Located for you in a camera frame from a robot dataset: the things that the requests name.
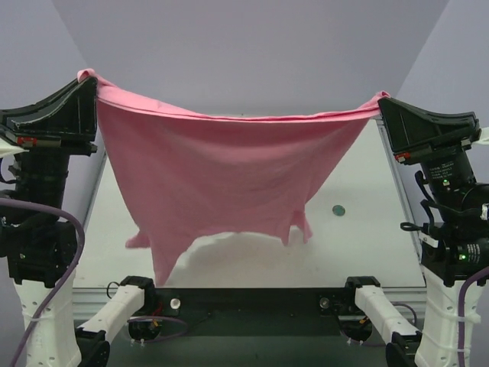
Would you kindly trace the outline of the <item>round teal glass brooch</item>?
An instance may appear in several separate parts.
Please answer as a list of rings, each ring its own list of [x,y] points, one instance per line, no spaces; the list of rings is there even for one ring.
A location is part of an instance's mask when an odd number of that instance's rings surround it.
[[[344,216],[346,214],[346,208],[343,205],[336,204],[332,207],[332,212],[335,216]]]

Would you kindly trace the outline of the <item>pink t-shirt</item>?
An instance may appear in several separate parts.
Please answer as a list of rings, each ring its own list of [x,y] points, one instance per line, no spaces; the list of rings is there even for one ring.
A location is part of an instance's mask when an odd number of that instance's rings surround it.
[[[368,121],[381,91],[356,109],[314,115],[212,116],[97,80],[98,127],[157,284],[200,237],[256,232],[312,237],[306,204]]]

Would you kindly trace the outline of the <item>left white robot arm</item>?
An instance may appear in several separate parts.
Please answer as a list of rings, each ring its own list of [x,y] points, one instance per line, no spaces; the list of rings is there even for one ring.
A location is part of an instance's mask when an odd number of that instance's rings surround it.
[[[135,315],[154,310],[150,278],[126,277],[82,326],[73,322],[73,281],[83,225],[63,211],[70,158],[97,150],[98,81],[74,80],[33,105],[1,112],[2,155],[12,179],[1,191],[1,255],[20,298],[29,366],[104,366],[110,345]]]

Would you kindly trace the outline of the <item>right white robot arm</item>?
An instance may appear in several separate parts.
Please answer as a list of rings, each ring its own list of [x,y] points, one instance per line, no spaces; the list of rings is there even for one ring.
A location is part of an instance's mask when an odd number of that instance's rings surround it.
[[[373,277],[350,277],[353,306],[381,335],[390,366],[467,366],[478,300],[488,283],[488,185],[477,181],[467,152],[488,132],[472,112],[440,114],[384,97],[378,102],[390,149],[400,164],[419,165],[427,222],[401,224],[421,243],[426,282],[418,328]]]

